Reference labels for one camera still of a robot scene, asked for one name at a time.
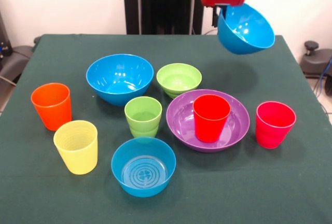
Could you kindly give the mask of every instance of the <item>bowl bottom pattern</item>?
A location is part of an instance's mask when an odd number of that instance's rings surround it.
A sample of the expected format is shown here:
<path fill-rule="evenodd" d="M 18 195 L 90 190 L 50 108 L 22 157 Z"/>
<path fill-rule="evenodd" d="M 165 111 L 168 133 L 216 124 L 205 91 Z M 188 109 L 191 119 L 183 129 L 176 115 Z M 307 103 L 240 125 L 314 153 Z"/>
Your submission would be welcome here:
<path fill-rule="evenodd" d="M 131 159 L 122 170 L 122 181 L 135 189 L 158 186 L 168 177 L 166 166 L 153 156 L 138 156 Z"/>

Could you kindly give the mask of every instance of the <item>green tablecloth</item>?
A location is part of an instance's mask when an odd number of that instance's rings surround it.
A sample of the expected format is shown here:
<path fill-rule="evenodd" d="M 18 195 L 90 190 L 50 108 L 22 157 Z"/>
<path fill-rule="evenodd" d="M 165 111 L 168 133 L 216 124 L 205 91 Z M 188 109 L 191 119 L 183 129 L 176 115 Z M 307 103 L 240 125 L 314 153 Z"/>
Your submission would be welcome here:
<path fill-rule="evenodd" d="M 174 62 L 203 75 L 199 88 L 229 93 L 248 109 L 251 127 L 237 145 L 213 154 L 193 151 L 168 129 L 171 99 L 154 78 L 146 95 L 163 105 L 157 134 L 177 157 L 161 194 L 126 194 L 110 171 L 115 149 L 132 136 L 123 107 L 95 96 L 85 73 L 100 57 L 131 53 L 155 73 Z M 93 122 L 99 159 L 89 174 L 71 174 L 31 102 L 44 83 L 71 89 L 73 118 Z M 255 110 L 281 101 L 297 114 L 286 141 L 275 150 L 255 141 Z M 233 55 L 216 36 L 45 35 L 0 117 L 0 223 L 332 223 L 332 128 L 284 39 L 252 55 Z"/>

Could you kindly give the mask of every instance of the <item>pink cup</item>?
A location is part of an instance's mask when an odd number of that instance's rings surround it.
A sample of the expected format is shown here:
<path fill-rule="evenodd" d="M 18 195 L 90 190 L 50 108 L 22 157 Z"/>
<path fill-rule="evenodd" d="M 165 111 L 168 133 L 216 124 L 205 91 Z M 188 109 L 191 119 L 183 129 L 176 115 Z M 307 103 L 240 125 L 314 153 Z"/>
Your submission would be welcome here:
<path fill-rule="evenodd" d="M 293 128 L 295 112 L 286 104 L 276 101 L 261 103 L 256 110 L 256 139 L 264 148 L 275 149 Z"/>

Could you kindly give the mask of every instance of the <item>purple bowl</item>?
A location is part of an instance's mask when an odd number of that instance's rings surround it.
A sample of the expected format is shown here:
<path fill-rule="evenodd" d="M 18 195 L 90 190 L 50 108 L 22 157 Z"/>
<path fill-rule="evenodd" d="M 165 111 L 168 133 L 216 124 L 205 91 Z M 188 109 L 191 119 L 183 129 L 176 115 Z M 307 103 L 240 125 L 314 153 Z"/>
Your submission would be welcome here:
<path fill-rule="evenodd" d="M 231 105 L 231 113 L 227 119 L 219 140 L 204 143 L 195 136 L 193 121 L 193 101 L 204 94 L 216 94 L 226 99 Z M 166 120 L 173 134 L 189 148 L 200 152 L 218 152 L 240 141 L 248 132 L 250 118 L 248 111 L 240 101 L 227 93 L 200 89 L 183 93 L 176 97 L 168 106 Z"/>

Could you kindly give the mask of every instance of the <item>plastic cup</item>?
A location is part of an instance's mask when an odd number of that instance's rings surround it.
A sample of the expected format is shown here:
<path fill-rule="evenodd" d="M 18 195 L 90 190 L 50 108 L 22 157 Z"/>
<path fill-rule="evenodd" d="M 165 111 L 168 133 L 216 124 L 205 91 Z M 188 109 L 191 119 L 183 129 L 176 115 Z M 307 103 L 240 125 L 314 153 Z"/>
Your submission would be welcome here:
<path fill-rule="evenodd" d="M 64 84 L 49 83 L 38 87 L 31 94 L 31 102 L 51 131 L 72 120 L 70 90 Z"/>
<path fill-rule="evenodd" d="M 159 128 L 162 106 L 154 98 L 141 96 L 124 107 L 129 129 L 134 137 L 155 137 Z"/>
<path fill-rule="evenodd" d="M 205 94 L 199 96 L 192 107 L 196 137 L 205 143 L 217 141 L 231 112 L 228 101 L 218 95 Z"/>
<path fill-rule="evenodd" d="M 295 112 L 276 101 L 261 103 L 256 110 L 256 139 L 267 149 L 277 148 L 296 122 Z"/>
<path fill-rule="evenodd" d="M 54 134 L 54 144 L 73 174 L 87 174 L 97 165 L 97 134 L 97 128 L 84 120 L 68 122 Z"/>

